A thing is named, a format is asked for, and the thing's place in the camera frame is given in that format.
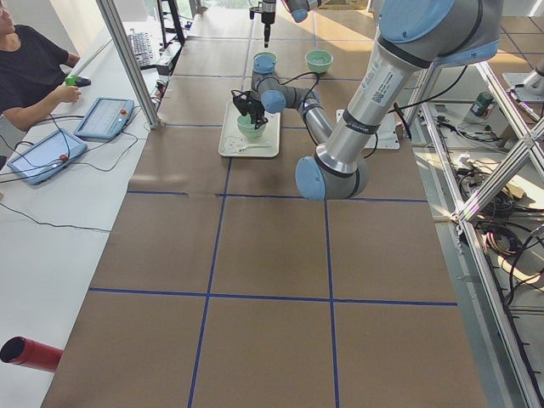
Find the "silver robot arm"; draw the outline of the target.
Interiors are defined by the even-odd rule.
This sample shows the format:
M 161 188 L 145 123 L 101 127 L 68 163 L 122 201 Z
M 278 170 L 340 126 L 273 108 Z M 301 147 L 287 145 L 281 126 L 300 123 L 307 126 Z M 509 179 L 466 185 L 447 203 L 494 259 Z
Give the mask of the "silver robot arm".
M 249 8 L 250 19 L 253 20 L 256 14 L 260 15 L 263 24 L 263 46 L 269 47 L 271 37 L 271 27 L 275 23 L 276 0 L 258 1 L 256 6 Z M 291 15 L 296 23 L 304 21 L 310 11 L 317 9 L 326 1 L 322 0 L 288 0 L 282 1 L 286 11 Z
M 501 1 L 384 2 L 366 74 L 338 122 L 328 119 L 314 91 L 281 84 L 266 56 L 256 58 L 251 89 L 235 105 L 257 125 L 265 113 L 298 111 L 318 144 L 297 163 L 300 195 L 311 201 L 356 196 L 369 179 L 361 151 L 411 75 L 430 65 L 490 59 L 500 42 L 502 11 Z

